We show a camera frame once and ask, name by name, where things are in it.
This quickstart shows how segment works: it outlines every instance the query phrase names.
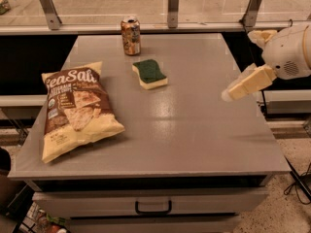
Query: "drawer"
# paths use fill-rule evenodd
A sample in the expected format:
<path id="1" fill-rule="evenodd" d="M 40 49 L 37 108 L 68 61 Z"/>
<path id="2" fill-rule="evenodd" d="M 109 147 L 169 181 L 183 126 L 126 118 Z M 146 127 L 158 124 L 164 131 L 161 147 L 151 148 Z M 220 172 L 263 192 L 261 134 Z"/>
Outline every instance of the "drawer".
<path id="1" fill-rule="evenodd" d="M 267 196 L 264 187 L 181 190 L 36 192 L 51 216 L 149 216 L 240 213 L 253 210 Z"/>
<path id="2" fill-rule="evenodd" d="M 148 218 L 102 218 L 69 220 L 75 233 L 207 233 L 229 232 L 240 216 L 174 216 Z"/>

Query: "drawer handle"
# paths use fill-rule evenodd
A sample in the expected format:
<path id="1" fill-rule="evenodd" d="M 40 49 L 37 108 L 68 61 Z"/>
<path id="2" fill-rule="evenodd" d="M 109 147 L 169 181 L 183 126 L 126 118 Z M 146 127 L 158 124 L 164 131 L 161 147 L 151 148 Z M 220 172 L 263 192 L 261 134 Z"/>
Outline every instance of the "drawer handle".
<path id="1" fill-rule="evenodd" d="M 139 202 L 135 202 L 135 212 L 141 216 L 163 216 L 168 215 L 172 211 L 172 201 L 168 201 L 168 209 L 165 211 L 158 211 L 158 212 L 143 212 L 139 210 Z"/>

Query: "brown snack bag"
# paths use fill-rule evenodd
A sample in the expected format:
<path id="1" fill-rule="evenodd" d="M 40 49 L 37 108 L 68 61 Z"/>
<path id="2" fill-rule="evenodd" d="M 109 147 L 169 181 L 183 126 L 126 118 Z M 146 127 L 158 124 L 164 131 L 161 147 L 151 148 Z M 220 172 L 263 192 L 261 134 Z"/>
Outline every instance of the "brown snack bag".
<path id="1" fill-rule="evenodd" d="M 42 160 L 124 131 L 99 78 L 102 62 L 42 74 L 48 108 Z"/>

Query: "metal post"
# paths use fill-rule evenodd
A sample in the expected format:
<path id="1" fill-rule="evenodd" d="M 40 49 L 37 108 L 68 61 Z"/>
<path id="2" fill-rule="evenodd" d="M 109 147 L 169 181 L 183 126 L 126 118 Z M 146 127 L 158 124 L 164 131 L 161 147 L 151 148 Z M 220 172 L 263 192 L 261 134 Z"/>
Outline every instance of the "metal post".
<path id="1" fill-rule="evenodd" d="M 46 20 L 49 29 L 59 29 L 61 25 L 61 20 L 57 15 L 55 6 L 52 0 L 40 0 L 42 9 L 46 15 Z"/>
<path id="2" fill-rule="evenodd" d="M 179 0 L 168 0 L 167 25 L 169 28 L 178 27 Z"/>
<path id="3" fill-rule="evenodd" d="M 253 27 L 256 24 L 261 1 L 262 0 L 250 0 L 246 13 L 241 20 L 244 26 Z"/>

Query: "can top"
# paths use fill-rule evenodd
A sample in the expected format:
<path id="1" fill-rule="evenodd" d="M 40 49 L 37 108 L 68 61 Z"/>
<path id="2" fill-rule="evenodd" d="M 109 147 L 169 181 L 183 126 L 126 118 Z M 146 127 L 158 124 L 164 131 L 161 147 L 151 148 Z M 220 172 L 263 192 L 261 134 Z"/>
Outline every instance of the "can top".
<path id="1" fill-rule="evenodd" d="M 136 16 L 126 16 L 123 18 L 123 22 L 126 22 L 126 23 L 134 23 L 136 22 L 138 19 Z"/>

